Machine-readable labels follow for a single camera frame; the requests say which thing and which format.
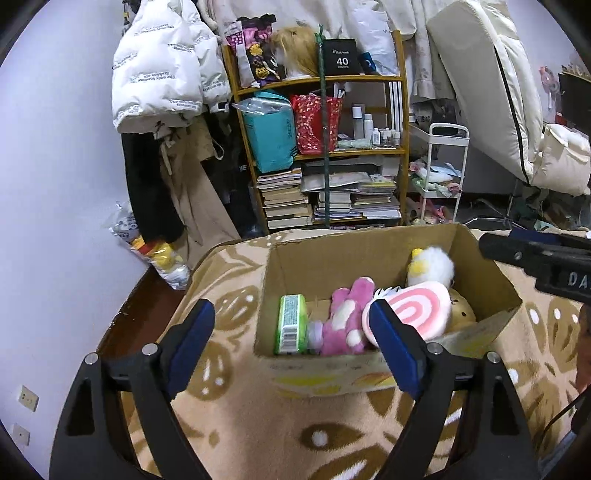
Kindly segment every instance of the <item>white plush duck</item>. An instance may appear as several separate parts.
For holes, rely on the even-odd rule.
[[[438,281],[447,288],[452,286],[453,262],[441,248],[428,247],[425,250],[416,248],[411,253],[411,257],[407,287],[425,281]]]

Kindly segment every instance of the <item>cardboard box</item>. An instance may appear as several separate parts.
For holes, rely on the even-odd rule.
[[[290,397],[339,395],[395,385],[378,351],[320,357],[273,354],[280,298],[301,293],[308,302],[326,302],[340,287],[363,276],[377,288],[404,285],[414,248],[437,245],[455,263],[455,288],[477,323],[435,341],[456,355],[480,357],[521,306],[521,299],[497,265],[484,259],[463,225],[403,226],[336,233],[276,244],[269,254],[254,353],[281,394]]]

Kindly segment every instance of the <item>teal box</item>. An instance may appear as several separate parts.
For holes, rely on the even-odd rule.
[[[283,100],[290,108],[265,115],[244,113],[244,125],[256,166],[261,173],[291,167],[296,148],[296,124],[289,100],[271,92],[257,92],[255,97]]]

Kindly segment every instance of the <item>folded mattress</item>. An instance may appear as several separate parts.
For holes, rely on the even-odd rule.
[[[530,183],[543,117],[525,48],[500,0],[457,0],[427,28],[456,91],[470,143]]]

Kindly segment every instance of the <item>beige patterned rug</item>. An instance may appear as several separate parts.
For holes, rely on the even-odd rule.
[[[212,338],[188,389],[173,401],[183,431],[214,480],[370,480],[408,419],[413,402],[396,388],[339,397],[280,397],[252,354],[270,246],[329,233],[288,231],[216,248],[195,272],[170,322],[181,322],[199,298],[215,305]],[[538,293],[534,280],[521,270],[500,268],[524,306],[494,348],[517,386],[533,434],[577,395],[579,305]],[[431,472],[445,465],[460,406],[461,398],[454,397]],[[557,422],[546,435],[544,452],[569,424],[569,415]],[[129,428],[142,467],[157,474],[135,413]]]

